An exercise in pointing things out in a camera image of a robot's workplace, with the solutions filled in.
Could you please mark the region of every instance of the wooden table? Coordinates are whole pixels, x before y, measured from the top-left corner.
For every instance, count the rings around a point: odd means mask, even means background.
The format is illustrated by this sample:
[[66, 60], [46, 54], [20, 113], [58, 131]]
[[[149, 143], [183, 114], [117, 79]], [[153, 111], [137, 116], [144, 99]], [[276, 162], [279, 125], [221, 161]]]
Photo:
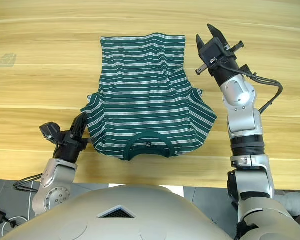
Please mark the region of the wooden table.
[[[218, 119], [205, 145], [185, 156], [141, 155], [131, 162], [105, 157], [91, 145], [80, 154], [76, 182], [227, 186], [230, 141], [217, 83], [195, 69], [196, 34], [220, 29], [260, 76], [281, 81], [283, 94], [262, 115], [266, 152], [277, 189], [300, 190], [300, 0], [0, 0], [0, 179], [41, 173], [54, 146], [39, 126], [67, 130], [86, 96], [98, 90], [101, 36], [186, 35], [184, 67]], [[259, 108], [275, 87], [255, 85]]]

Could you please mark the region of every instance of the black cable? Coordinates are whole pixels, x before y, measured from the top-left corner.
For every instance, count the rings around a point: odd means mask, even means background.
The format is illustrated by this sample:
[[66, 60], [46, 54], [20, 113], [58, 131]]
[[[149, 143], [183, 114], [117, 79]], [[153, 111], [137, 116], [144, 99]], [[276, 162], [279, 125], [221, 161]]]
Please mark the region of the black cable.
[[27, 183], [31, 183], [33, 181], [39, 180], [41, 178], [41, 176], [42, 176], [42, 173], [34, 175], [34, 176], [29, 176], [29, 177], [26, 177], [26, 178], [21, 179], [19, 181], [16, 181], [13, 184], [13, 189], [17, 190], [17, 191], [20, 191], [20, 192], [37, 193], [38, 192], [37, 189], [31, 188], [31, 187], [27, 187], [27, 186], [24, 186], [24, 185], [26, 185]]
[[258, 84], [263, 84], [263, 85], [269, 85], [269, 86], [275, 86], [278, 87], [278, 91], [277, 93], [274, 95], [273, 98], [270, 99], [270, 101], [268, 101], [265, 105], [263, 105], [260, 109], [259, 112], [260, 114], [262, 114], [270, 105], [272, 105], [272, 103], [274, 102], [274, 100], [276, 100], [277, 97], [279, 97], [279, 95], [282, 93], [282, 91], [284, 90], [284, 87], [281, 85], [281, 83], [277, 80], [273, 80], [270, 78], [265, 78], [265, 77], [261, 77], [261, 76], [257, 76], [256, 73], [254, 74], [250, 74], [248, 72], [244, 72], [244, 71], [240, 71], [240, 70], [236, 70], [233, 68], [229, 68], [226, 67], [224, 65], [222, 65], [220, 62], [217, 62], [218, 66], [220, 66], [221, 68], [228, 70], [230, 72], [233, 73], [237, 73], [237, 74], [241, 74], [241, 75], [245, 75], [248, 78], [250, 78], [251, 80], [255, 81]]

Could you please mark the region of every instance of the gray floor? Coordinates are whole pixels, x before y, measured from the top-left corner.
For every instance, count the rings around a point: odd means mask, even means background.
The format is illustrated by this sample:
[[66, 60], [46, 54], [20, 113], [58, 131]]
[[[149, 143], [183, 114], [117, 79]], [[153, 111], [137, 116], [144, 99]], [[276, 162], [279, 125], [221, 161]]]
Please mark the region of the gray floor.
[[[14, 190], [12, 188], [13, 183], [13, 181], [0, 180], [0, 210], [7, 213], [7, 218], [15, 216], [28, 218], [30, 194]], [[38, 185], [38, 182], [35, 182], [33, 187], [38, 188]], [[107, 184], [76, 183], [72, 186], [71, 197], [73, 198], [89, 191], [107, 187]], [[185, 187], [184, 197], [193, 202], [208, 218], [234, 238], [237, 213], [231, 205], [231, 200], [228, 198], [226, 189]], [[35, 217], [35, 213], [31, 207], [29, 213], [30, 219]], [[9, 231], [11, 231], [11, 228], [7, 224], [4, 233]]]

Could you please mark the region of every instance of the green striped t-shirt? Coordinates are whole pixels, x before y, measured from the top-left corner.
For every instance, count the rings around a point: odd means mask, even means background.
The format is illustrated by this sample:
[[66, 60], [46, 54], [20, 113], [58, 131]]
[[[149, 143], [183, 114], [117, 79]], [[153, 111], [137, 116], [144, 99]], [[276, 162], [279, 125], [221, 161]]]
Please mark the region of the green striped t-shirt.
[[191, 86], [184, 35], [102, 37], [99, 90], [88, 96], [93, 146], [107, 156], [183, 155], [201, 147], [217, 118]]

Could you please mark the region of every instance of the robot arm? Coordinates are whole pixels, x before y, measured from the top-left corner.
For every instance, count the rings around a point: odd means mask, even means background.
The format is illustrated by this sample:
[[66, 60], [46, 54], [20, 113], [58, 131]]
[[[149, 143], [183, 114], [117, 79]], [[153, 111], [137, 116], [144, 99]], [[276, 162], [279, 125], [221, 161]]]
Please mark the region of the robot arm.
[[235, 52], [244, 47], [240, 41], [230, 48], [223, 34], [208, 24], [213, 38], [204, 44], [197, 35], [199, 57], [204, 65], [196, 70], [200, 75], [208, 69], [223, 93], [223, 104], [228, 112], [228, 133], [231, 141], [231, 166], [228, 173], [228, 193], [238, 205], [236, 239], [242, 240], [300, 240], [300, 226], [287, 210], [273, 200], [274, 181], [269, 158], [265, 155], [261, 113], [282, 92], [282, 86], [268, 79], [267, 84], [279, 87], [279, 91], [259, 111], [255, 108], [257, 93], [245, 81], [244, 75], [267, 80], [252, 74], [247, 65], [239, 68]]
[[45, 213], [69, 198], [79, 153], [86, 149], [90, 140], [82, 139], [86, 126], [87, 116], [82, 113], [74, 119], [68, 131], [60, 132], [60, 127], [54, 122], [40, 127], [44, 138], [54, 143], [56, 148], [42, 173], [39, 190], [32, 201], [36, 215]]

